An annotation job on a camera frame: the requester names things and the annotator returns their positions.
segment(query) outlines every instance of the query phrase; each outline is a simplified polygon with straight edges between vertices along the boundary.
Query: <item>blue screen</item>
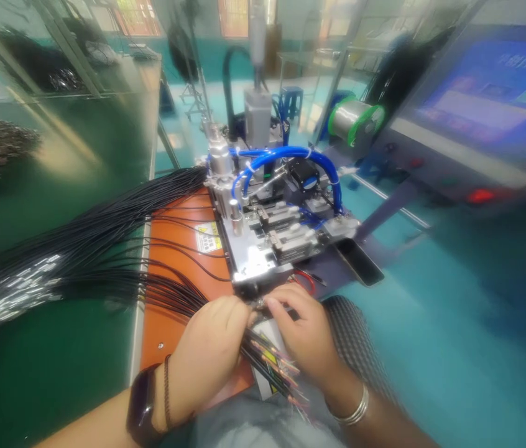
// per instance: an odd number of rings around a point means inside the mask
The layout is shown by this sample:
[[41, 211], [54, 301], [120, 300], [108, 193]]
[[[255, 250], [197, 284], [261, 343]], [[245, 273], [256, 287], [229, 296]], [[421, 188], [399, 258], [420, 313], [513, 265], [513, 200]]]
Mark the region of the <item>blue screen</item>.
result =
[[526, 42], [474, 44], [416, 114], [482, 152], [526, 159]]

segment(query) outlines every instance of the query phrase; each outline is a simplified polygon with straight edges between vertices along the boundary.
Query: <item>left hand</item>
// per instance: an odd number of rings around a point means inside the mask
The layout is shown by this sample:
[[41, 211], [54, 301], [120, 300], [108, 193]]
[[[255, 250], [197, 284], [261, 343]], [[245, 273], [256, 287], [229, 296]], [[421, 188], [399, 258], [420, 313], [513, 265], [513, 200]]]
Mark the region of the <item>left hand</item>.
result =
[[[184, 422], [202, 408], [230, 379], [251, 310], [236, 296], [203, 306], [189, 321], [168, 361], [168, 393], [172, 425]], [[153, 423], [160, 432], [165, 421], [164, 366], [156, 373]]]

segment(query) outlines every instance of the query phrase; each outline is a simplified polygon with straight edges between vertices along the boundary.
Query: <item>orange mat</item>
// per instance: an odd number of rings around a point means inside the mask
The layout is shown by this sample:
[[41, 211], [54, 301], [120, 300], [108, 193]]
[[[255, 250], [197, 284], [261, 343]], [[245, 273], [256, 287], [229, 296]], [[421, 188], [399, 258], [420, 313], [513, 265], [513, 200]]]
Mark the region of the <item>orange mat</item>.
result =
[[[207, 190], [203, 188], [196, 195], [180, 199], [170, 204], [171, 207], [183, 208], [172, 208], [156, 213], [156, 215], [166, 217], [182, 218], [178, 221], [188, 225], [190, 228], [174, 222], [154, 220], [151, 223], [151, 237], [172, 240], [184, 246], [198, 249], [197, 239], [199, 234], [195, 230], [192, 230], [192, 228], [198, 226], [201, 221], [211, 222], [214, 219], [211, 200], [206, 193]], [[228, 265], [226, 264], [225, 258], [212, 258], [196, 251], [183, 250], [194, 257], [209, 272], [220, 278], [229, 278]], [[224, 249], [216, 249], [209, 252], [209, 254], [221, 255], [224, 254]], [[197, 263], [182, 252], [152, 245], [149, 248], [149, 258], [161, 261], [179, 270], [203, 292], [208, 300], [215, 300], [218, 297], [233, 293], [232, 284], [229, 281], [224, 282], [212, 278], [204, 272]], [[170, 271], [159, 266], [154, 266], [153, 264], [149, 265], [149, 272], [174, 280], [178, 279]], [[173, 353], [182, 336], [186, 323], [187, 320], [184, 316], [147, 304], [145, 307], [143, 329], [142, 369], [151, 364], [163, 362], [166, 355]], [[209, 406], [245, 390], [252, 384], [251, 367], [247, 361], [242, 360], [235, 376]]]

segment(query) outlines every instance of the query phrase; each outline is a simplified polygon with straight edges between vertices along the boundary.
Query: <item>blue floor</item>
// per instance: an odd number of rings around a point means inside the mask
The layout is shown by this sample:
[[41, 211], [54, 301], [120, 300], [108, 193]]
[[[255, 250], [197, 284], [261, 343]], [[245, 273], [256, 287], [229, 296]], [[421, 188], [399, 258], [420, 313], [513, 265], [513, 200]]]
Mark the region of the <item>blue floor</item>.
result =
[[[329, 83], [329, 78], [322, 78], [314, 100], [305, 97], [300, 125], [293, 124], [291, 144], [307, 143]], [[286, 84], [301, 85], [306, 94], [312, 92], [315, 79]], [[234, 84], [235, 112], [243, 110], [245, 85]], [[221, 84], [208, 86], [215, 119], [225, 123]], [[276, 87], [270, 82], [272, 91]], [[364, 86], [350, 83], [340, 88], [360, 95]], [[173, 94], [181, 91], [175, 88]], [[180, 164], [191, 166], [196, 156], [206, 154], [207, 143], [198, 130], [198, 114], [192, 122], [182, 114], [190, 101], [183, 106], [176, 97], [175, 102], [179, 115], [162, 121]], [[169, 168], [160, 147], [156, 170]], [[359, 219], [381, 202], [369, 190], [344, 189], [345, 206]], [[422, 204], [416, 206], [415, 210], [423, 211]], [[424, 211], [421, 217], [431, 223], [443, 218]], [[410, 221], [396, 215], [374, 236], [384, 246], [397, 249], [417, 234]], [[447, 447], [526, 447], [526, 339], [494, 331], [487, 324], [502, 310], [477, 270], [461, 259], [459, 251], [429, 237], [404, 251], [384, 272], [385, 280], [376, 287], [352, 283], [340, 293], [364, 312], [392, 384], [414, 420]]]

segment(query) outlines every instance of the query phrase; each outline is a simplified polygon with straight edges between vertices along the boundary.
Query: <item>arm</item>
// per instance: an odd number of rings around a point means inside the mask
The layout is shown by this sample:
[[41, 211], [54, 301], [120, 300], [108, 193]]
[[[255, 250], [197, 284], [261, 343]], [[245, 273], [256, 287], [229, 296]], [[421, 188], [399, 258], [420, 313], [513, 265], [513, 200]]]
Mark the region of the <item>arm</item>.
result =
[[[364, 385], [339, 358], [323, 306], [294, 283], [276, 288], [265, 301], [287, 350], [321, 389], [330, 411], [341, 418], [352, 415], [361, 402]], [[283, 304], [294, 308], [300, 318], [292, 320]], [[343, 431], [352, 447], [436, 446], [414, 422], [371, 389], [364, 417]]]
[[[170, 418], [165, 420], [164, 365], [155, 372], [152, 423], [162, 434], [209, 402], [228, 382], [238, 364], [238, 353], [250, 310], [237, 297], [220, 297], [201, 308], [188, 322], [168, 362]], [[44, 440], [38, 448], [137, 447], [126, 432], [130, 389]]]

